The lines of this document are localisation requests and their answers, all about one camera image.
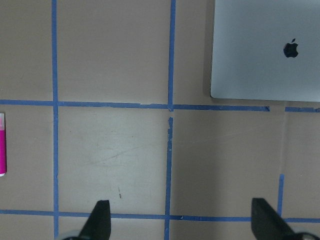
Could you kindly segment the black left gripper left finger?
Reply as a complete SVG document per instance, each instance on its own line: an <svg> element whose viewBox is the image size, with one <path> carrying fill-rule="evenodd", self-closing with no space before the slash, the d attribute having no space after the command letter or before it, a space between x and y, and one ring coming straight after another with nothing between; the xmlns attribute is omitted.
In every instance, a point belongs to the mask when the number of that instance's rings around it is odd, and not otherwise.
<svg viewBox="0 0 320 240"><path fill-rule="evenodd" d="M77 238L80 240L108 240L110 236L110 202L108 200L99 200Z"/></svg>

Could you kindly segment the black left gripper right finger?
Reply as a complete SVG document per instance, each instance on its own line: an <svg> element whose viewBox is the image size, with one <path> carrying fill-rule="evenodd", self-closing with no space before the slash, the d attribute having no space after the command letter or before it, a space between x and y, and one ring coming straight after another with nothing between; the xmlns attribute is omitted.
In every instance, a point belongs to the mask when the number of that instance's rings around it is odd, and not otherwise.
<svg viewBox="0 0 320 240"><path fill-rule="evenodd" d="M251 200L251 230L256 240L300 239L264 198Z"/></svg>

